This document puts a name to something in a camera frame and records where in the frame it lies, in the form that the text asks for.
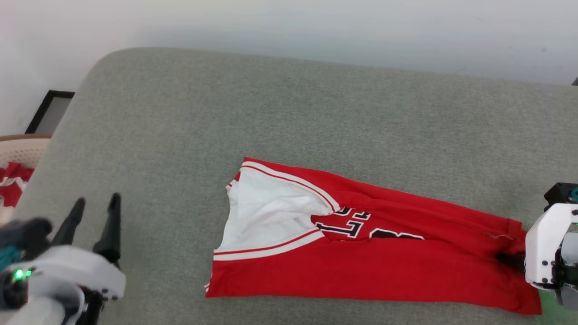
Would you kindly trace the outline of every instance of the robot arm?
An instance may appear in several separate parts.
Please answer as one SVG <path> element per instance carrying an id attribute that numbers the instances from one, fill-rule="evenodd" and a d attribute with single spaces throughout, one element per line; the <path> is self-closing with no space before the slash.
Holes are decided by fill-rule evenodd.
<path id="1" fill-rule="evenodd" d="M 120 196 L 113 195 L 101 240 L 92 252 L 71 246 L 83 211 L 81 198 L 47 250 L 0 272 L 0 309 L 20 309 L 8 325 L 95 325 L 104 302 L 123 297 Z"/>
<path id="2" fill-rule="evenodd" d="M 557 183 L 544 197 L 549 205 L 526 235 L 526 280 L 556 293 L 566 309 L 578 310 L 578 184 Z"/>

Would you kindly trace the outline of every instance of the red clothing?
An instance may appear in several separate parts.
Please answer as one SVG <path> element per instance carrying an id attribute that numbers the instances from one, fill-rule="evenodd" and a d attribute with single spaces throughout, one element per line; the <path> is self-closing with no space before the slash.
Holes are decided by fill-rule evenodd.
<path id="1" fill-rule="evenodd" d="M 16 206 L 33 172 L 34 169 L 24 168 L 17 162 L 9 162 L 6 169 L 0 168 L 0 198 L 3 206 Z"/>
<path id="2" fill-rule="evenodd" d="M 207 297 L 467 302 L 541 313 L 496 259 L 524 252 L 518 221 L 328 172 L 246 158 Z"/>

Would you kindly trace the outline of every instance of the fabric surface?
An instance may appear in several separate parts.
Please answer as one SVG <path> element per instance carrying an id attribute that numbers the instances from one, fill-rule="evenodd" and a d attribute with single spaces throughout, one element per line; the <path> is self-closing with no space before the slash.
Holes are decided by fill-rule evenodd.
<path id="1" fill-rule="evenodd" d="M 0 206 L 16 206 L 33 172 L 34 169 L 24 168 L 17 162 L 0 168 Z"/>
<path id="2" fill-rule="evenodd" d="M 451 301 L 542 313 L 524 271 L 497 258 L 524 253 L 519 221 L 249 157 L 227 194 L 207 297 Z"/>
<path id="3" fill-rule="evenodd" d="M 123 196 L 125 298 L 101 324 L 554 324 L 456 303 L 206 299 L 244 156 L 321 169 L 522 221 L 575 182 L 578 87 L 179 49 L 132 49 L 87 76 L 21 197 L 60 224 L 87 199 L 75 245 Z M 444 281 L 451 282 L 451 270 Z"/>

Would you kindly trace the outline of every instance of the gray couch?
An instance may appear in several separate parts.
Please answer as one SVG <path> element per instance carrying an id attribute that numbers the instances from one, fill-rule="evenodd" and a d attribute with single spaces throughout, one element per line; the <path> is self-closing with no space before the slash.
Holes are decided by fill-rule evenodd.
<path id="1" fill-rule="evenodd" d="M 204 298 L 244 156 L 317 168 L 521 220 L 578 180 L 578 87 L 212 53 L 131 49 L 88 74 L 16 216 L 59 224 L 87 199 L 75 245 L 123 195 L 126 296 L 100 324 L 570 323 L 553 296 L 526 317 L 456 303 Z M 452 270 L 441 286 L 451 286 Z"/>

